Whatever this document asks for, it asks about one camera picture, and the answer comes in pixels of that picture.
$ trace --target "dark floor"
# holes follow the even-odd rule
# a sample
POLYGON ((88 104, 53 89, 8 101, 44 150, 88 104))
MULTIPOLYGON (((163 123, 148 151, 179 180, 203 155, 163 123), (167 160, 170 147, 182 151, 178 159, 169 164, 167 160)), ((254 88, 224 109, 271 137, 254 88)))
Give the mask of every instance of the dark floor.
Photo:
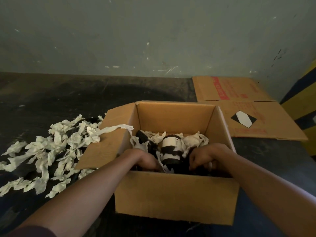
MULTIPOLYGON (((196 101, 191 79, 0 74, 0 153, 16 140, 47 136, 51 124, 98 116, 138 100, 196 101)), ((233 138, 238 154, 316 195, 316 164, 296 141, 233 138)), ((13 178, 0 176, 0 186, 13 178)), ((0 234, 5 234, 47 201, 46 192, 10 191, 0 198, 0 234)), ((94 236, 283 236, 240 189, 233 226, 157 220, 114 212, 108 203, 94 236)))

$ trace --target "forearm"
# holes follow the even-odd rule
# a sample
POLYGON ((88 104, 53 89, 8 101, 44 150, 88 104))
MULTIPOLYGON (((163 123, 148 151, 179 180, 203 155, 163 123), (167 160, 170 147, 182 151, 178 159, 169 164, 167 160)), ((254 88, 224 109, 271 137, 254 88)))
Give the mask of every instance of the forearm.
POLYGON ((216 153, 249 198, 288 236, 316 236, 316 198, 231 152, 216 153))
POLYGON ((139 155, 135 152, 124 152, 68 187, 21 226, 43 226, 57 237, 82 236, 100 215, 121 179, 138 160, 139 155))

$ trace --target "dark sleeve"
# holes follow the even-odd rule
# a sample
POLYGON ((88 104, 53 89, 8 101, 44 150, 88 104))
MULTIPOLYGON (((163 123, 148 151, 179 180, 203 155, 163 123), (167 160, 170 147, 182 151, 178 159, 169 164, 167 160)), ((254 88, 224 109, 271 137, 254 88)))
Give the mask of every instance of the dark sleeve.
POLYGON ((7 237, 56 237, 56 235, 41 226, 26 226, 13 230, 7 237))

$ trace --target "concrete wall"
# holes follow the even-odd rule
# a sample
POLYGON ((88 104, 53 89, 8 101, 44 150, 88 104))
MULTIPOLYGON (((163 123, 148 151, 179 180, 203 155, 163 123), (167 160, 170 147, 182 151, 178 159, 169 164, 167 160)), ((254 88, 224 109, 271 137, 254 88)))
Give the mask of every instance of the concrete wall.
POLYGON ((315 21, 316 0, 0 0, 0 71, 248 76, 281 100, 315 21))

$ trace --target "hand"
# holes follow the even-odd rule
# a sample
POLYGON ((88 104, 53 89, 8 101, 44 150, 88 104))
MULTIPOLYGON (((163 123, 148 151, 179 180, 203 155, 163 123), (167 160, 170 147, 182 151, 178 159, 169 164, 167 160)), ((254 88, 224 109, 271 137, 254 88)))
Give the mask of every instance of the hand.
POLYGON ((137 156, 136 165, 148 170, 162 171, 161 165, 152 154, 137 148, 128 149, 126 152, 131 152, 133 155, 137 156))
POLYGON ((221 149, 229 149, 226 145, 213 143, 202 147, 195 148, 190 154, 189 170, 195 170, 199 166, 204 166, 209 169, 209 163, 216 159, 216 153, 221 149))

